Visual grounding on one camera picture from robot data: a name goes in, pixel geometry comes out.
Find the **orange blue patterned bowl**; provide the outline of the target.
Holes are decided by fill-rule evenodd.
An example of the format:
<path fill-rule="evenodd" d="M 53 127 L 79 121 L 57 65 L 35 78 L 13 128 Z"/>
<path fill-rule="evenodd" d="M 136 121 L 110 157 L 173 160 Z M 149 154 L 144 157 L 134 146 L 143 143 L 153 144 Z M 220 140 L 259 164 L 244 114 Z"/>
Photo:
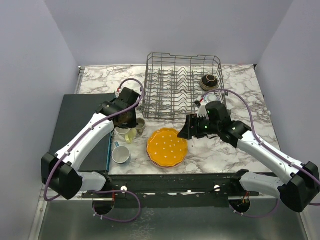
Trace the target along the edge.
<path fill-rule="evenodd" d="M 214 92 L 210 92 L 202 97 L 199 102 L 201 106 L 205 106 L 211 102 L 220 102 L 220 99 Z"/>

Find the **pale yellow mug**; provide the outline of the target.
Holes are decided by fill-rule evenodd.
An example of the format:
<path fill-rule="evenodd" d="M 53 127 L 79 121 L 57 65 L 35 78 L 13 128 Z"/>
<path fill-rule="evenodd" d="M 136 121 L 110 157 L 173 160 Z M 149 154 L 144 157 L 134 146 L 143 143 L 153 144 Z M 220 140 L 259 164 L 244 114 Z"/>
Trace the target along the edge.
<path fill-rule="evenodd" d="M 116 127 L 114 129 L 114 131 L 120 135 L 126 143 L 131 144 L 133 139 L 136 137 L 137 135 L 137 129 L 136 128 L 119 128 Z"/>

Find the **dark brown bowl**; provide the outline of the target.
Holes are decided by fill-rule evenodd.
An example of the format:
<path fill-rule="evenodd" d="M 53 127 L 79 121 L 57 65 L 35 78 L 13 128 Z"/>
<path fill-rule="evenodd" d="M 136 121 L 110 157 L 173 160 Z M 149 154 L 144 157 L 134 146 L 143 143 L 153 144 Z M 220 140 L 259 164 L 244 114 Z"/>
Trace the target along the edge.
<path fill-rule="evenodd" d="M 207 74 L 201 78 L 199 84 L 200 87 L 207 92 L 218 87 L 218 80 L 216 76 Z"/>

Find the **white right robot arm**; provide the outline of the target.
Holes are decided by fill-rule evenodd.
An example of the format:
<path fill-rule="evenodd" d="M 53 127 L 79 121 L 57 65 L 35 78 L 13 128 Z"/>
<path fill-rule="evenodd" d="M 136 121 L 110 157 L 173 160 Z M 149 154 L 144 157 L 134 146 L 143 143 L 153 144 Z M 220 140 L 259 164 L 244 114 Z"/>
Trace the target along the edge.
<path fill-rule="evenodd" d="M 301 213 L 320 192 L 319 168 L 293 159 L 264 141 L 241 121 L 232 120 L 227 108 L 219 101 L 200 107 L 204 116 L 189 114 L 178 137 L 185 140 L 217 135 L 265 165 L 275 176 L 259 175 L 248 170 L 238 171 L 230 183 L 230 191 L 241 196 L 258 192 L 277 199 L 290 210 Z"/>

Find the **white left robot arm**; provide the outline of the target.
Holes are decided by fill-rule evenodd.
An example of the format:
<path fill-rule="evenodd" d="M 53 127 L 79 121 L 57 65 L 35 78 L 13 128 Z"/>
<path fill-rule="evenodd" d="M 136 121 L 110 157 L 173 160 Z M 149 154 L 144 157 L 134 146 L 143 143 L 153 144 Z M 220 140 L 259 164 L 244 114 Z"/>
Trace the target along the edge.
<path fill-rule="evenodd" d="M 86 191 L 107 197 L 111 185 L 106 177 L 79 169 L 96 145 L 115 128 L 136 126 L 136 107 L 142 98 L 142 93 L 124 87 L 118 97 L 99 105 L 85 127 L 65 147 L 54 154 L 46 153 L 41 159 L 44 189 L 51 189 L 66 200 Z"/>

